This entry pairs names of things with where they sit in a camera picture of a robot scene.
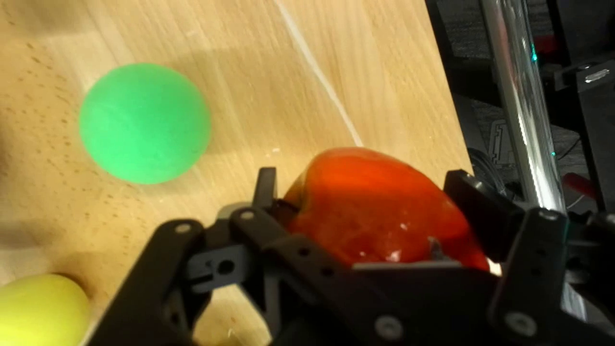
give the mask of orange plastic object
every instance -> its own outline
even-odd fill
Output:
[[[285,201],[283,224],[333,256],[358,262],[425,262],[433,243],[448,258],[489,272],[458,206],[423,174],[391,156],[339,149],[320,154]]]

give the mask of wooden surface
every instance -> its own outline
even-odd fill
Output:
[[[131,62],[185,74],[214,112],[206,156],[162,187],[112,179],[77,135],[89,87]],[[258,168],[285,191],[314,154],[356,145],[439,185],[469,170],[423,0],[0,0],[0,285],[68,274],[100,316],[156,226],[212,224]],[[197,335],[270,339],[235,289]]]

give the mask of yellow ball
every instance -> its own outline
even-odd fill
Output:
[[[89,324],[91,302],[68,277],[25,277],[0,289],[4,346],[77,346]]]

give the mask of wood grain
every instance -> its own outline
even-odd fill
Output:
[[[262,166],[281,191],[335,147],[389,153],[439,185],[469,170],[423,0],[0,0],[0,43],[0,283],[68,274],[97,316],[156,226],[212,224]],[[89,87],[133,62],[185,74],[214,112],[208,154],[160,187],[108,178],[77,135]],[[237,289],[197,335],[270,339]]]

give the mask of metal pole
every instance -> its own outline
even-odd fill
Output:
[[[566,214],[525,0],[481,0],[525,201]]]

